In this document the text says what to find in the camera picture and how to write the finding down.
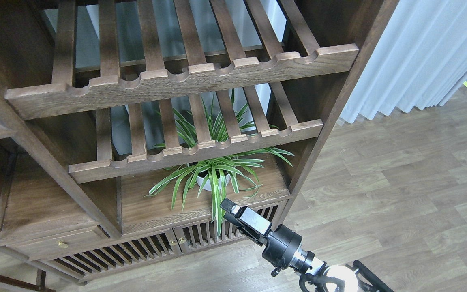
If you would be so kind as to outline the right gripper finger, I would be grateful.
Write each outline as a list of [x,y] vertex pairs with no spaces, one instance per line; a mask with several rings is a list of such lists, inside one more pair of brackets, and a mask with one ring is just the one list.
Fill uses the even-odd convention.
[[250,207],[240,207],[228,198],[219,205],[225,211],[223,218],[233,224],[243,235],[250,239],[266,239],[271,222]]
[[258,213],[224,214],[224,219],[232,223],[237,230],[250,240],[263,246],[267,244],[267,220]]

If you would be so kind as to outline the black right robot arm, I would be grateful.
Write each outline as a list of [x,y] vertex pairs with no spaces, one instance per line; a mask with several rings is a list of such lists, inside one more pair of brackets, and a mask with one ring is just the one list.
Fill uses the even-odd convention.
[[265,246],[262,257],[269,261],[276,277],[280,270],[292,268],[300,276],[299,286],[306,292],[307,284],[316,287],[317,292],[391,292],[392,289],[379,279],[361,261],[353,266],[327,266],[311,251],[301,248],[302,237],[280,224],[271,230],[271,222],[248,206],[240,207],[224,198],[220,207],[225,211],[224,219],[236,226],[241,234],[260,246]]

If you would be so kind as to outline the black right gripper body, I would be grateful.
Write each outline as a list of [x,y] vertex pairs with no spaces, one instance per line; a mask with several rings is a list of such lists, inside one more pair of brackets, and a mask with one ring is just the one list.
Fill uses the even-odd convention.
[[266,240],[262,257],[277,271],[289,266],[296,271],[300,270],[304,259],[295,259],[295,253],[301,250],[302,237],[283,224],[280,224],[275,231],[270,227],[271,224],[261,226],[261,236]]

